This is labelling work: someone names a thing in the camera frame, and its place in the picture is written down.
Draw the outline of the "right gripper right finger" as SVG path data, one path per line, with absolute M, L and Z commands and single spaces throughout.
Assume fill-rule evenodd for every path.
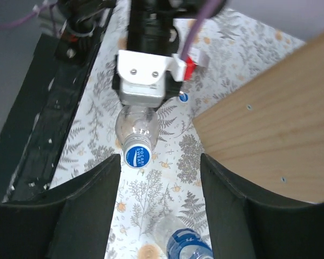
M 324 202 L 268 191 L 208 154 L 200 175 L 215 258 L 324 258 Z

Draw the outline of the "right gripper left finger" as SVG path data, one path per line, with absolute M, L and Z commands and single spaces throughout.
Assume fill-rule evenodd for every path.
M 114 154 L 29 200 L 0 203 L 0 258 L 104 258 L 120 172 Z

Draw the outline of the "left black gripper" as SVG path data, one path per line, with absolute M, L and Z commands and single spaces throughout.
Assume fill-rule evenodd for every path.
M 177 53 L 179 39 L 171 39 L 177 29 L 173 19 L 177 9 L 170 1 L 131 1 L 127 42 L 124 50 L 171 57 Z M 115 72 L 112 89 L 119 97 L 120 77 L 117 72 L 118 54 L 115 56 Z M 175 81 L 168 71 L 166 75 L 166 96 L 164 100 L 176 97 L 182 82 Z

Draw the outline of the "blue Pocari Sweat cap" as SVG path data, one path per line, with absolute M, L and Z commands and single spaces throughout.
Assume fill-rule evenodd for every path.
M 146 144 L 128 144 L 123 151 L 124 161 L 131 168 L 143 168 L 151 161 L 152 151 Z

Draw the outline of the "clear plastic bottle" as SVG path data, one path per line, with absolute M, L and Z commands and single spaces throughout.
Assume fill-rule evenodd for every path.
M 117 116 L 115 131 L 124 151 L 138 143 L 153 151 L 160 131 L 157 113 L 149 107 L 124 106 Z

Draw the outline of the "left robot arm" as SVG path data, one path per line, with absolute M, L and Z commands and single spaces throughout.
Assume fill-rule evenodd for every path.
M 209 57 L 192 48 L 204 20 L 226 1 L 131 1 L 126 48 L 115 56 L 112 88 L 123 105 L 159 107 L 179 95 L 183 82 Z M 171 49 L 174 19 L 195 16 L 182 47 Z

